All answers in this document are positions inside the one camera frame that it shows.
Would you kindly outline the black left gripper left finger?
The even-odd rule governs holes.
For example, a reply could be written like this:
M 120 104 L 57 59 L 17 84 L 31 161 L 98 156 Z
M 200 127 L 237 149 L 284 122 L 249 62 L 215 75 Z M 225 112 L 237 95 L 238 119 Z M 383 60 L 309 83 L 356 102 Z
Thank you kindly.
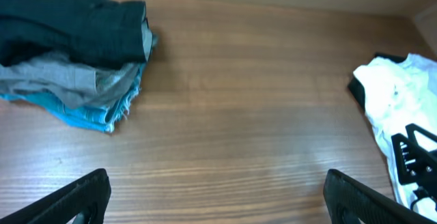
M 5 216 L 1 224 L 103 224 L 111 196 L 105 169 L 96 169 L 38 201 Z

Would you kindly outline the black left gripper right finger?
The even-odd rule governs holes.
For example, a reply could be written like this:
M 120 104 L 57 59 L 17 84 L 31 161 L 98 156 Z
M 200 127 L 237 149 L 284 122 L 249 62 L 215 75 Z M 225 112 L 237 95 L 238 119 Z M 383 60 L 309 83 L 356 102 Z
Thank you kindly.
M 326 174 L 323 196 L 332 223 L 434 224 L 336 169 Z

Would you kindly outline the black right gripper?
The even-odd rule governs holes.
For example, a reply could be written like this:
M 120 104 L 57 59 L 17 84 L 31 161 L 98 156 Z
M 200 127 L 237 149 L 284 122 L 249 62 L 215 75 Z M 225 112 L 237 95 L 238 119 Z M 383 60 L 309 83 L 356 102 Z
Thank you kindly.
M 407 137 L 392 136 L 398 181 L 419 186 L 411 210 L 423 199 L 431 199 L 436 208 L 436 135 L 416 124 L 407 125 L 406 132 Z

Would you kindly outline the black shorts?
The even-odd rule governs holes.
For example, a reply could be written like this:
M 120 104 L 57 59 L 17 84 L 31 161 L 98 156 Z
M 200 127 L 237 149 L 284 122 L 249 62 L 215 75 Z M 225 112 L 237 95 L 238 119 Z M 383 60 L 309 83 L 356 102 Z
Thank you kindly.
M 144 1 L 1 0 L 1 64 L 49 51 L 119 69 L 148 60 L 154 45 Z

